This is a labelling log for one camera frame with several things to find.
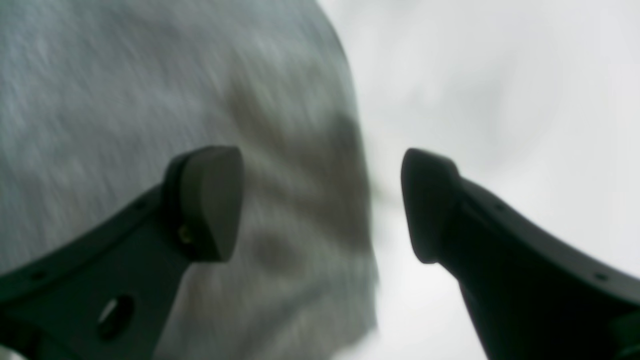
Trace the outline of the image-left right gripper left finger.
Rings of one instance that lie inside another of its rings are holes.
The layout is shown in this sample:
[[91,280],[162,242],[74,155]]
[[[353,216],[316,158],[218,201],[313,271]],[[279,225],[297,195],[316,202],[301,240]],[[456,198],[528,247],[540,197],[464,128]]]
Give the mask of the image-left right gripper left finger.
[[25,360],[150,360],[185,271],[232,257],[243,185],[235,146],[174,158],[108,221],[1,277],[1,348]]

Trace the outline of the image-left right gripper right finger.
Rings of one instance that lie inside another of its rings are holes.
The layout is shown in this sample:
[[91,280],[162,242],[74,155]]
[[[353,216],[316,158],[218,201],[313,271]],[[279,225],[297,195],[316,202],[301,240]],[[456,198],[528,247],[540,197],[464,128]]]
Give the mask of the image-left right gripper right finger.
[[457,280],[489,360],[637,360],[640,283],[542,230],[447,157],[410,148],[414,255]]

